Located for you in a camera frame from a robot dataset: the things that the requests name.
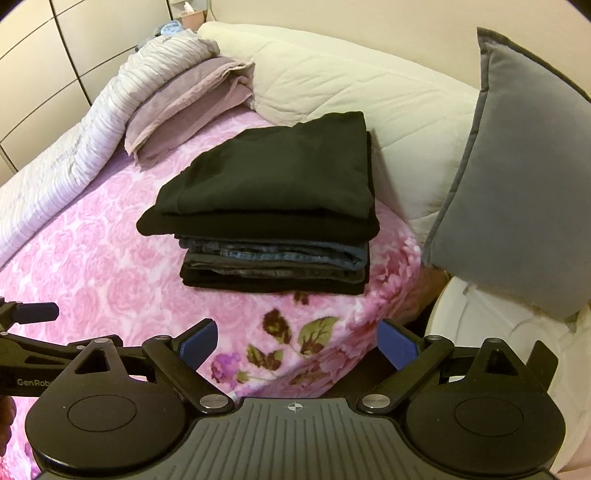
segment black folded shirt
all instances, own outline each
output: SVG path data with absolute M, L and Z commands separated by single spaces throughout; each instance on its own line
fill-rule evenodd
M 362 112 L 244 130 L 201 153 L 163 185 L 154 208 L 178 215 L 329 210 L 366 219 L 374 203 L 366 130 Z
M 369 133 L 366 136 L 368 187 L 372 197 L 375 197 L 371 170 L 371 136 Z M 138 220 L 137 230 L 145 236 L 174 234 L 250 240 L 281 238 L 359 245 L 378 234 L 379 222 L 375 214 L 375 204 L 371 206 L 367 219 L 328 210 L 218 210 L 177 215 L 161 213 L 150 207 Z

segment blue cloth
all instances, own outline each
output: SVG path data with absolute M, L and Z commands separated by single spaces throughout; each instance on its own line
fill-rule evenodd
M 360 270 L 367 264 L 367 246 L 328 242 L 294 242 L 285 240 L 234 241 L 181 237 L 181 248 L 191 254 L 219 255 L 249 261 L 288 261 L 300 264 L 328 264 L 346 270 Z
M 172 20 L 160 29 L 160 35 L 176 35 L 184 30 L 181 22 L 178 20 Z

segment ribbed black plate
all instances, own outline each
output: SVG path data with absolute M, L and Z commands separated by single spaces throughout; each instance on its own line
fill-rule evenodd
M 387 419 L 344 399 L 249 398 L 197 422 L 172 455 L 129 480 L 458 480 L 417 457 Z M 550 480 L 537 473 L 530 480 Z M 57 480 L 44 473 L 39 480 Z

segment white wardrobe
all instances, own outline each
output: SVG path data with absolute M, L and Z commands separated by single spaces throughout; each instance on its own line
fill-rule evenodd
M 0 23 L 0 184 L 88 111 L 167 0 L 24 0 Z

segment metal screw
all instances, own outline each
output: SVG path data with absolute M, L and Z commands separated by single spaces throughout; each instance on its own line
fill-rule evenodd
M 205 395 L 200 400 L 200 403 L 203 407 L 211 409 L 225 407 L 228 404 L 228 402 L 229 400 L 227 397 L 216 393 L 211 395 Z
M 361 403 L 367 408 L 386 408 L 390 405 L 390 399 L 386 395 L 372 394 L 366 395 L 361 400 Z

